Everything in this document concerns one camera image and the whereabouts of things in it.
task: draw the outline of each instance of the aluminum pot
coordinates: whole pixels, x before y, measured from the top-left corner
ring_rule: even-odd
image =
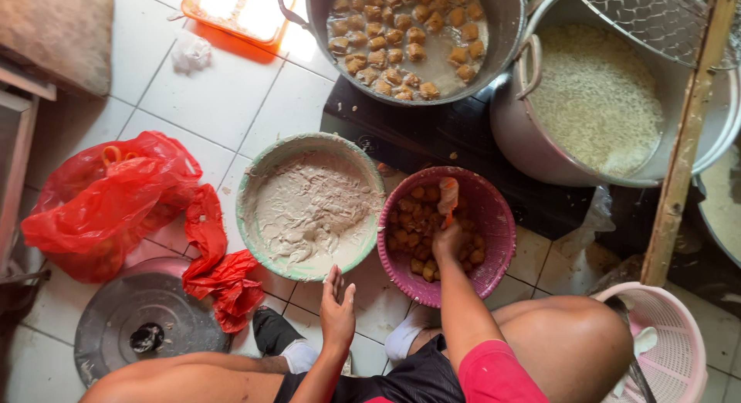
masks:
[[[463,99],[480,91],[499,76],[506,67],[512,63],[515,53],[519,47],[522,37],[526,16],[524,15],[524,2],[526,0],[481,0],[481,5],[486,12],[489,27],[489,44],[484,61],[479,73],[458,92],[445,98],[436,100],[400,100],[393,97],[381,95],[363,86],[344,71],[335,59],[334,54],[328,48],[327,18],[334,0],[306,0],[306,12],[308,22],[298,14],[288,10],[283,0],[278,0],[280,10],[286,19],[295,22],[303,29],[309,30],[316,38],[316,43],[325,57],[337,68],[339,73],[345,76],[353,85],[364,91],[367,95],[394,105],[441,105]]]
[[[532,16],[523,35],[525,44],[537,42],[534,33],[545,27],[582,23],[611,29],[581,0],[533,0],[528,5],[530,12]],[[677,133],[690,69],[672,63],[633,40],[626,39],[625,42],[636,50],[656,79],[656,96],[664,113],[662,137],[652,157],[633,175],[618,178],[591,169],[555,141],[539,121],[528,97],[540,81],[540,48],[533,46],[535,51],[526,48],[515,57],[511,75],[497,78],[499,86],[491,104],[491,130],[496,144],[519,171],[536,180],[564,186],[610,183],[655,187],[661,184],[666,176],[669,154]],[[530,80],[526,74],[529,71],[532,71]],[[715,77],[693,174],[707,169],[720,158],[739,132],[740,76],[739,69],[734,69],[721,71]]]

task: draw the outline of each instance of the person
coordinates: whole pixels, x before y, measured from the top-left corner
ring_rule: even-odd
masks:
[[[82,403],[440,403],[601,401],[628,369],[633,339],[603,303],[579,296],[521,301],[489,312],[455,252],[458,222],[434,236],[442,327],[414,307],[385,341],[386,376],[340,376],[355,333],[354,295],[334,266],[323,286],[315,351],[275,311],[253,318],[266,357],[195,352],[136,362],[96,382]]]

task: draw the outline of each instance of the stove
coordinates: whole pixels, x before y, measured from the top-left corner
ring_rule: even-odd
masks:
[[[518,225],[558,239],[581,226],[594,188],[541,183],[515,169],[491,135],[494,89],[445,105],[389,105],[340,76],[327,99],[322,132],[355,142],[373,159],[412,174],[431,166],[474,171],[502,192]]]

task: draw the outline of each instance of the wooden pole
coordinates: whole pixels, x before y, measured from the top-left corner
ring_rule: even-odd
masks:
[[[682,222],[682,212],[685,209],[687,191],[692,178],[697,142],[702,132],[710,88],[716,73],[711,66],[718,66],[723,57],[728,31],[736,11],[736,1],[709,1],[710,21],[697,52],[699,60],[697,68],[690,73],[685,90],[680,124],[669,156],[669,169],[661,189],[651,242],[643,261],[642,284],[663,286],[666,283],[674,241]]]

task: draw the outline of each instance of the red shirt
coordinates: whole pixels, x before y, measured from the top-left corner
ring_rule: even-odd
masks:
[[[466,403],[548,403],[505,341],[478,344],[458,368]],[[390,403],[376,397],[367,403]]]

